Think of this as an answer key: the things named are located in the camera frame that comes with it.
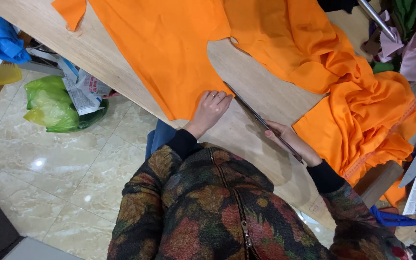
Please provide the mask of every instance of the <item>metal rod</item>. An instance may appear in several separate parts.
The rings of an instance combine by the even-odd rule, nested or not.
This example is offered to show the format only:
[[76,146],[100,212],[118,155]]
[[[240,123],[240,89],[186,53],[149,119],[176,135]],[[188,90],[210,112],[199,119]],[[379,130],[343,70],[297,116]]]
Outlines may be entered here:
[[389,27],[384,23],[381,17],[375,12],[372,6],[366,0],[357,0],[361,5],[362,9],[381,27],[383,33],[392,41],[396,42],[396,38],[394,37],[393,32],[389,29]]

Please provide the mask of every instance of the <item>plastic bag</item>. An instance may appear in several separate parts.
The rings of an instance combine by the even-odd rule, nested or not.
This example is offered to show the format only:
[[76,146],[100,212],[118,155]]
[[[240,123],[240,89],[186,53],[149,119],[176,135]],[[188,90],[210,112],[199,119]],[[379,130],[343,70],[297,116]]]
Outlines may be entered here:
[[29,110],[24,118],[45,126],[47,132],[69,133],[86,129],[99,121],[109,108],[108,100],[104,99],[100,104],[103,109],[78,115],[60,76],[37,79],[24,88]]

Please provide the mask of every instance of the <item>floral jacket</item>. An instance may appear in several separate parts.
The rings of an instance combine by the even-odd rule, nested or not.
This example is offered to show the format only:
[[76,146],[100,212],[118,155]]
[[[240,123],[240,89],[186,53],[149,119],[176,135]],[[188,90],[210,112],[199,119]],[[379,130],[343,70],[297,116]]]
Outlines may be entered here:
[[195,144],[179,130],[126,183],[107,259],[394,260],[404,248],[325,161],[308,171],[337,224],[330,249],[251,163]]

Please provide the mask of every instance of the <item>person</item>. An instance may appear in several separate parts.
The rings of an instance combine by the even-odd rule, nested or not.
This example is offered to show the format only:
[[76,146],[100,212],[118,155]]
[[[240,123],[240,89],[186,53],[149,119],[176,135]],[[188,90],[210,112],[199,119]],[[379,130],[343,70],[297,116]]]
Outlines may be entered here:
[[[291,128],[267,121],[307,163],[337,225],[330,249],[255,166],[197,145],[232,98],[207,91],[182,129],[157,123],[145,162],[122,191],[107,259],[399,259],[393,252],[405,246]],[[265,135],[285,148],[270,130]]]

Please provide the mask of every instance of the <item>hand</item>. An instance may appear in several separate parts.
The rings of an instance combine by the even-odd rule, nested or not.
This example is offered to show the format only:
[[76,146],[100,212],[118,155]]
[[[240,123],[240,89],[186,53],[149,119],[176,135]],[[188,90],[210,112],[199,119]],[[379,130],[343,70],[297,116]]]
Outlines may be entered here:
[[224,115],[224,112],[229,108],[232,97],[224,91],[205,91],[195,111],[194,118],[183,128],[197,140],[200,139]]
[[[322,158],[317,154],[317,152],[303,139],[301,139],[290,127],[282,125],[280,123],[265,120],[266,123],[274,130],[277,130],[280,133],[280,137],[285,140],[299,155],[303,157],[303,160],[307,163],[309,167],[314,167],[322,163]],[[283,149],[287,150],[286,146],[274,135],[270,130],[265,131],[267,138],[273,140]]]

